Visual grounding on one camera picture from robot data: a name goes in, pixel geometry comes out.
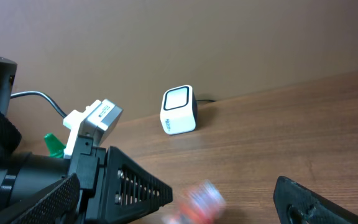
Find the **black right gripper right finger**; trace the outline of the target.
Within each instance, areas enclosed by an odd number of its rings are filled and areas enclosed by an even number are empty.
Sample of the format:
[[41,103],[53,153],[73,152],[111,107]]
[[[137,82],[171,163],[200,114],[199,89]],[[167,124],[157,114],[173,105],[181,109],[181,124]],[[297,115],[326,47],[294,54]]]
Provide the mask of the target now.
[[273,201],[281,224],[358,223],[358,215],[285,176],[277,179]]

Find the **orange Kleenex tissue pack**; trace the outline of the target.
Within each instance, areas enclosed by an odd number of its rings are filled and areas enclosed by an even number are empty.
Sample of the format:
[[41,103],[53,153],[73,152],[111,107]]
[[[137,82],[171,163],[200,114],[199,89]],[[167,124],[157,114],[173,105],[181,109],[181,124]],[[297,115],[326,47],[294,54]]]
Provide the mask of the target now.
[[175,209],[162,218],[166,224],[212,224],[225,211],[226,201],[209,180],[189,187]]

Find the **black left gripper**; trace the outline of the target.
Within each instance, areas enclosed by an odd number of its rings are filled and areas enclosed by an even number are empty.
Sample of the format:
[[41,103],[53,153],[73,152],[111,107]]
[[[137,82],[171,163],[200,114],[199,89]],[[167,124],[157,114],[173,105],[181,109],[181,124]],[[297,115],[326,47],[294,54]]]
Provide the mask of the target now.
[[76,174],[80,192],[75,223],[130,223],[173,202],[173,190],[111,146],[93,145],[93,138],[77,136],[68,168]]

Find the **red sauce bottle green cap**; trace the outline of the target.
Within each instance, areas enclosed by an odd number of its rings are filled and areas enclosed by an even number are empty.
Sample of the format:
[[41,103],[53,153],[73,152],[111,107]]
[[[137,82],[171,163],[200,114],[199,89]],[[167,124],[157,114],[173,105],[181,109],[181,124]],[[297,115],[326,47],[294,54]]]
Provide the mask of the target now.
[[66,145],[64,145],[53,133],[46,134],[44,136],[44,142],[50,157],[63,159]]

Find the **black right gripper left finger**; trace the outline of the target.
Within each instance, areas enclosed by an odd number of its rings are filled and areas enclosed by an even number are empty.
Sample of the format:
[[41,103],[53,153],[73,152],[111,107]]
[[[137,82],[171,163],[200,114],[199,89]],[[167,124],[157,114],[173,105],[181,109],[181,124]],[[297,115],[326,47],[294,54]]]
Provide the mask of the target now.
[[31,197],[0,211],[0,224],[54,223],[73,211],[80,198],[76,174],[56,181]]

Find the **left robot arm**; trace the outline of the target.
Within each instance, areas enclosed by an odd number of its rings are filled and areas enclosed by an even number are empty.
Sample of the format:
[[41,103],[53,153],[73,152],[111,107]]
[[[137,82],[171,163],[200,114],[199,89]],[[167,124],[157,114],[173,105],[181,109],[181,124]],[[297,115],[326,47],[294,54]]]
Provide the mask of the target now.
[[109,100],[63,114],[70,135],[57,157],[17,153],[22,136],[6,117],[16,71],[0,57],[0,223],[129,223],[172,202],[169,185],[101,147],[122,113]]

